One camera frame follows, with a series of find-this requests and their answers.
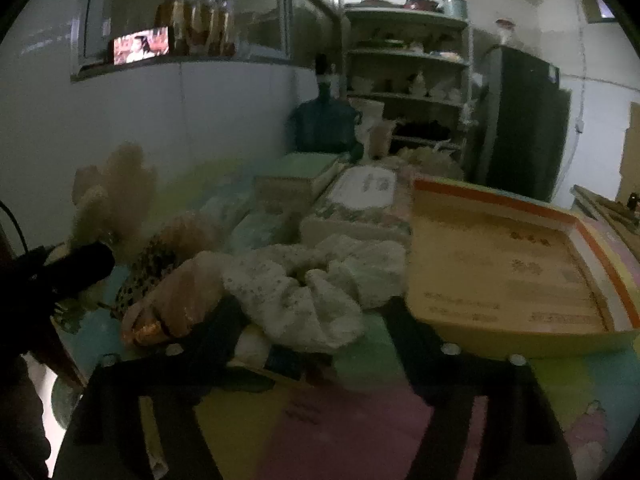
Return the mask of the white floral scrunchie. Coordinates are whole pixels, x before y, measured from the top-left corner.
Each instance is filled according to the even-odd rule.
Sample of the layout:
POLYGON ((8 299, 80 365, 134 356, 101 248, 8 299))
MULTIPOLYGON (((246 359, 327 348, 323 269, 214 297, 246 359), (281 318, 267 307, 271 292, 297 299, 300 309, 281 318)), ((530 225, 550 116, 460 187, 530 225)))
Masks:
POLYGON ((364 330, 363 312, 406 290, 407 249, 334 234, 317 246, 275 244, 231 260, 224 289, 274 344, 333 354, 364 330))

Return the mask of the black refrigerator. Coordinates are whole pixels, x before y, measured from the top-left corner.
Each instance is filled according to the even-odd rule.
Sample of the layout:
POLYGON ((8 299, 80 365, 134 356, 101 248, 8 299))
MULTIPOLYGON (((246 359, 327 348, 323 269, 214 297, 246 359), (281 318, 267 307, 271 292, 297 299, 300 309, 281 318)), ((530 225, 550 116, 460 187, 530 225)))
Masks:
POLYGON ((570 92, 559 67, 507 46, 483 58, 474 179, 488 188, 548 202, 560 173, 570 92))

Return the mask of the teal enamel pot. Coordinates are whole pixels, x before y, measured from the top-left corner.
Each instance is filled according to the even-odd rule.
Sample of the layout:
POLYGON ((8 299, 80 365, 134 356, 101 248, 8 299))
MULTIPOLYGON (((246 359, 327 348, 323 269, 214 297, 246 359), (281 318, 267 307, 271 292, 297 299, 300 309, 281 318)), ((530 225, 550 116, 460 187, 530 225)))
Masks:
POLYGON ((465 0, 442 0, 438 6, 442 14, 450 18, 466 21, 468 19, 468 4, 465 0))

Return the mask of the leopard print soft pouch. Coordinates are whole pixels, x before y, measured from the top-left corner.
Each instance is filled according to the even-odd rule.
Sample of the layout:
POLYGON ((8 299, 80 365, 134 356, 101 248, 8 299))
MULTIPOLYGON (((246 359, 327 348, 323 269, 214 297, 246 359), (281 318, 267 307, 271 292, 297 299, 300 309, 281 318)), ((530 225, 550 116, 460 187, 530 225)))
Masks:
POLYGON ((112 315, 121 321, 127 310, 176 270, 186 257, 180 235, 157 233, 145 244, 129 267, 126 280, 117 291, 112 315))

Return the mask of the yellow shallow cardboard tray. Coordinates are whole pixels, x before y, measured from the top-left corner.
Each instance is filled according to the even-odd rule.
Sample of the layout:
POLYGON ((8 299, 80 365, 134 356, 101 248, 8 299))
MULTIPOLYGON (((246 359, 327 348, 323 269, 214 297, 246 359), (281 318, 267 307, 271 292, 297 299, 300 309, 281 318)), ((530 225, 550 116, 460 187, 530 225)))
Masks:
POLYGON ((441 178, 413 182, 406 305, 484 358, 626 349, 639 336, 639 266, 596 222, 441 178))

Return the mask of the green cardboard box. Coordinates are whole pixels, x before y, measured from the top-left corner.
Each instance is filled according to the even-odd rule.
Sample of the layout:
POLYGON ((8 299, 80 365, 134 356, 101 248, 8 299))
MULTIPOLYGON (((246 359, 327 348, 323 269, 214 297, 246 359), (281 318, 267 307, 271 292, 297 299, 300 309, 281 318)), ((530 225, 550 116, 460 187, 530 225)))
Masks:
POLYGON ((255 198, 270 210, 304 212, 312 207, 342 168, 341 155, 287 154, 254 177, 255 198))

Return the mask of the orange glitter soft item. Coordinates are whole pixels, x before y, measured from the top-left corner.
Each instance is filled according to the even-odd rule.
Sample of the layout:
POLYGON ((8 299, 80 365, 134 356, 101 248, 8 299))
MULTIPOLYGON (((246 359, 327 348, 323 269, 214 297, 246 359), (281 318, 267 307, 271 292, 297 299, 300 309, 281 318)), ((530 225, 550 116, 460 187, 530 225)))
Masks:
POLYGON ((127 309, 122 319, 124 343, 149 346, 190 333, 226 293, 222 271, 231 260, 221 252, 199 252, 171 271, 127 309))

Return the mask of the amber glass jar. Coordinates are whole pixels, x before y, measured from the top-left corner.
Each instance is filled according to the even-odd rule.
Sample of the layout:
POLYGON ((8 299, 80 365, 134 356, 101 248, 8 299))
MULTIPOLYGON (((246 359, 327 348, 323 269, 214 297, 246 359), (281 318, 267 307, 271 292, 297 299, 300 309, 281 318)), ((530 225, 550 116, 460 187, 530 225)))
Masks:
POLYGON ((156 9, 154 26, 168 29, 169 52, 171 54, 186 54, 184 0, 163 0, 156 9))

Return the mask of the beige fluffy plush toy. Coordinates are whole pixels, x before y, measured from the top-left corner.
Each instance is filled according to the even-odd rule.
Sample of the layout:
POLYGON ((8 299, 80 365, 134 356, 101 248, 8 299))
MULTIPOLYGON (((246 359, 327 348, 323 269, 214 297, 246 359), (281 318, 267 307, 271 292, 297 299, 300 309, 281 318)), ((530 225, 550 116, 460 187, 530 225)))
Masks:
POLYGON ((72 191, 76 211, 67 246, 102 242, 112 248, 118 264, 130 262, 142 245, 141 227, 156 185, 156 168, 145 166, 137 143, 120 144, 101 167, 77 169, 72 191))

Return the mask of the floral tissue box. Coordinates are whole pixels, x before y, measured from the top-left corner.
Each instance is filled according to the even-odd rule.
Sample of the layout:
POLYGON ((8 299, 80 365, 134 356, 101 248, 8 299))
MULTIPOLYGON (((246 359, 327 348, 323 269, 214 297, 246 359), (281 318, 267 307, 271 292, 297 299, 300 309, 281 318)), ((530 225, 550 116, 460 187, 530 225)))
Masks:
POLYGON ((314 247, 334 234, 410 245, 411 180, 379 166, 345 169, 300 220, 300 240, 314 247))

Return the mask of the colourful striped foam mat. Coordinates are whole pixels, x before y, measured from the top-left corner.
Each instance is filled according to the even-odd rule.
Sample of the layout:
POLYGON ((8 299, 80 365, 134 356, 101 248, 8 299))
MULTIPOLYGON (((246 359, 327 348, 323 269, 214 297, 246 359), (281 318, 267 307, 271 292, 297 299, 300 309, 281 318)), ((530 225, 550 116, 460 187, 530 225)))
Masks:
MULTIPOLYGON (((186 245, 186 260, 199 252, 220 251, 205 238, 194 236, 186 245)), ((231 366, 239 356, 242 342, 252 337, 271 349, 291 351, 298 358, 336 358, 366 339, 366 322, 372 316, 381 320, 390 337, 383 307, 364 311, 363 334, 333 354, 298 352, 274 344, 249 319, 250 324, 242 330, 228 364, 231 366)), ((182 350, 178 343, 181 338, 131 347, 140 351, 138 359, 159 348, 174 356, 182 350)), ((447 353, 464 351, 452 342, 444 344, 447 353)), ((399 360, 392 338, 390 348, 399 360)), ((479 357, 508 360, 516 365, 529 365, 533 359, 521 354, 503 359, 479 357)), ((318 386, 301 380, 243 396, 237 406, 224 405, 218 391, 206 394, 194 408, 202 435, 221 472, 218 479, 226 478, 230 467, 246 461, 253 442, 250 434, 255 429, 262 430, 260 451, 252 463, 256 479, 409 479, 410 466, 433 413, 412 391, 402 366, 396 382, 360 390, 336 380, 318 386)), ((168 468, 160 460, 158 445, 151 446, 150 457, 154 472, 151 479, 168 479, 165 476, 168 468)))

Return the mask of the metal storage shelf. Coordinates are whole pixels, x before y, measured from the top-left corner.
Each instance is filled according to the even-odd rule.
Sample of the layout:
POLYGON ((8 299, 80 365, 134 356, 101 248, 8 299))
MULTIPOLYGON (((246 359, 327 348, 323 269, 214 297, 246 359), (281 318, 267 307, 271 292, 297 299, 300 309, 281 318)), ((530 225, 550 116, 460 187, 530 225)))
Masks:
POLYGON ((473 27, 462 16, 405 6, 346 6, 346 90, 381 104, 390 152, 436 148, 456 162, 468 144, 473 27))

